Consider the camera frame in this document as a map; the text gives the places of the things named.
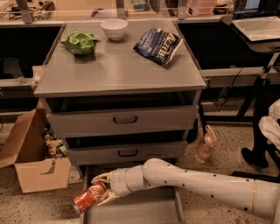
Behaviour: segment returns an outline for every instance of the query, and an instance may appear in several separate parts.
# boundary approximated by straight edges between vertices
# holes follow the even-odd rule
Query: green chip bag
[[[93,34],[74,30],[67,38],[59,39],[59,42],[73,55],[83,55],[90,54],[100,40],[96,39]]]

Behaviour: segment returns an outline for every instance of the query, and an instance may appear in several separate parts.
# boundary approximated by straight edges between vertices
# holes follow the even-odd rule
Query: bowl
[[[111,18],[101,23],[104,33],[112,40],[123,38],[128,22],[120,18]]]

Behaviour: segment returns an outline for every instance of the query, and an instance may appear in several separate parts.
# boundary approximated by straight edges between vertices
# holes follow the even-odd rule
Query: cardboard box
[[[44,114],[42,108],[38,107],[19,116],[0,151],[0,168],[15,165],[23,193],[68,186],[69,159],[46,158]]]

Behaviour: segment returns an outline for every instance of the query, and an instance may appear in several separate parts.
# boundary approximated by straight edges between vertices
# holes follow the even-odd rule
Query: laptop keyboard
[[[245,28],[246,31],[258,31],[280,28],[280,21],[263,21],[263,20],[251,20],[240,21],[239,26]]]

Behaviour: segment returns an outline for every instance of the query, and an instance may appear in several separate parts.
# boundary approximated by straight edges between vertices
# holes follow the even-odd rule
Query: chip bag
[[[145,58],[166,66],[182,43],[183,39],[175,34],[152,28],[133,45],[133,49]]]
[[[99,41],[93,34],[78,30],[74,30],[67,38],[59,39],[59,42],[73,55],[90,54]]]

